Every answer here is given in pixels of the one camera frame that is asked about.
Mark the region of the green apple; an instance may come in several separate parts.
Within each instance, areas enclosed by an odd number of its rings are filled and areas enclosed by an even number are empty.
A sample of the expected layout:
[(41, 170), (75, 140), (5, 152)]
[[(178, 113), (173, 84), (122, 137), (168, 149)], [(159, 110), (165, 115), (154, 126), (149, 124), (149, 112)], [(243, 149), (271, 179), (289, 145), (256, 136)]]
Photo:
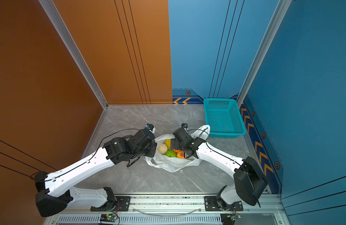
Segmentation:
[(164, 155), (167, 157), (176, 157), (177, 153), (174, 150), (168, 150)]

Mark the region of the white plastic bag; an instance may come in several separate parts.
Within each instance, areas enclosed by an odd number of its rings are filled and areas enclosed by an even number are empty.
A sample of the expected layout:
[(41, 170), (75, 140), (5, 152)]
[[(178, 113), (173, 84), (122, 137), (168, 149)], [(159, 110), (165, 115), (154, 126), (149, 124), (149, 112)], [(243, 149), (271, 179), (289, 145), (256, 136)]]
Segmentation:
[[(203, 140), (206, 140), (210, 134), (210, 126), (203, 125), (199, 127), (194, 133), (191, 134), (193, 138), (199, 137)], [(164, 169), (168, 172), (174, 173), (177, 172), (184, 167), (189, 166), (199, 166), (202, 162), (201, 159), (190, 157), (188, 159), (182, 159), (178, 157), (168, 157), (166, 155), (162, 155), (158, 150), (156, 150), (154, 157), (145, 157), (145, 161), (149, 166)]]

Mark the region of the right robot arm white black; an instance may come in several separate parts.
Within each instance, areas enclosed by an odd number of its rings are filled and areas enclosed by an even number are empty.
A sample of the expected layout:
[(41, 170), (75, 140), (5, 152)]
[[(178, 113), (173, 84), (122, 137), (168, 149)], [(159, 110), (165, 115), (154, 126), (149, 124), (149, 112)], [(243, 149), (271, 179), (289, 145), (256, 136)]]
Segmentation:
[(175, 130), (173, 135), (187, 156), (207, 161), (233, 178), (234, 184), (225, 185), (216, 195), (219, 209), (230, 210), (236, 202), (245, 202), (251, 206), (260, 204), (259, 198), (268, 181), (254, 158), (229, 155), (209, 144), (207, 137), (192, 137), (183, 127)]

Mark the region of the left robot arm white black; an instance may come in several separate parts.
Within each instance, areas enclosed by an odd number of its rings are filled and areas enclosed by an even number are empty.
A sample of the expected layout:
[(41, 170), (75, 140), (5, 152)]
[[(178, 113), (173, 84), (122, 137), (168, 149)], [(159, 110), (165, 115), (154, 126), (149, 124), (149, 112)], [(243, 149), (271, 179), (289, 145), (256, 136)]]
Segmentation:
[(86, 178), (121, 162), (132, 166), (142, 156), (154, 157), (157, 143), (155, 128), (147, 124), (135, 135), (115, 137), (94, 153), (56, 172), (37, 172), (32, 179), (37, 189), (36, 206), (42, 217), (50, 217), (68, 208), (90, 207), (91, 211), (111, 211), (118, 207), (110, 187), (82, 189), (76, 185)]

